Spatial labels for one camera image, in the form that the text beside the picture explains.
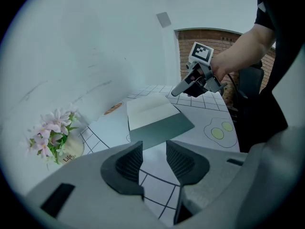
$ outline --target brick wall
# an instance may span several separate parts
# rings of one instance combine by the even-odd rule
[[[186,63],[188,62],[188,56],[192,49],[194,42],[200,42],[204,45],[214,48],[214,56],[230,48],[234,42],[240,37],[239,34],[217,31],[217,30],[186,30],[180,31],[179,49],[180,49],[180,72],[181,79],[187,75]],[[270,49],[269,52],[262,58],[264,70],[264,78],[261,85],[261,90],[265,88],[270,72],[272,71],[272,66],[275,59],[274,49]],[[238,72],[233,72],[230,74],[236,84],[238,84]],[[224,89],[224,101],[227,105],[232,105],[232,96],[235,92],[233,84],[229,77],[226,75],[222,80],[222,83],[228,83]]]

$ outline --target pink flower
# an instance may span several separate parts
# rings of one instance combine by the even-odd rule
[[[60,143],[57,142],[59,139],[62,138],[62,135],[61,134],[56,134],[54,136],[52,136],[52,140],[51,140],[51,144],[54,146],[54,147],[57,147]]]
[[[56,109],[54,113],[47,114],[45,116],[41,116],[43,121],[46,124],[53,124],[59,126],[61,129],[60,132],[64,133],[65,135],[69,134],[68,129],[66,126],[71,124],[71,120],[69,120],[70,112],[65,112],[64,110]]]
[[[41,134],[44,138],[49,138],[51,131],[54,131],[56,133],[61,132],[61,128],[58,125],[54,124],[43,124],[43,125],[36,125],[34,127],[34,134]]]
[[[68,108],[68,110],[67,110],[67,112],[66,113],[72,113],[72,114],[75,114],[77,112],[77,107],[75,106],[75,105],[73,105],[73,104],[70,104],[70,106],[69,106],[69,108]]]
[[[37,150],[41,150],[41,157],[50,157],[53,156],[52,152],[50,151],[48,147],[48,139],[47,138],[41,138],[40,135],[34,136],[34,140],[36,144],[34,145],[34,148]]]
[[[26,148],[26,151],[25,151],[25,156],[26,157],[28,156],[28,154],[31,154],[33,149],[34,149],[34,146],[32,145],[31,141],[27,137],[25,137],[24,140],[19,142],[19,145],[22,148]]]

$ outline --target black sleeve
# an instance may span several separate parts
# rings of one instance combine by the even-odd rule
[[[256,12],[255,24],[263,25],[275,31],[275,27],[273,26],[272,21],[268,15],[268,12],[264,7],[263,0],[257,0],[257,12]]]

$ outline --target white paper sheet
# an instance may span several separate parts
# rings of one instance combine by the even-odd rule
[[[160,93],[149,94],[127,102],[130,130],[149,125],[178,113],[179,110]]]

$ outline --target white table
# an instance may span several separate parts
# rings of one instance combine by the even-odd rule
[[[134,90],[122,105],[101,116],[82,132],[84,154],[98,152],[130,142],[126,102],[150,93],[160,92],[195,125],[195,128],[173,138],[197,146],[239,152],[230,114],[219,93],[207,92],[197,98],[181,94],[173,97],[172,86],[149,85]],[[166,161],[165,142],[143,151],[139,184],[144,187],[146,205],[167,226],[173,225],[180,184]]]

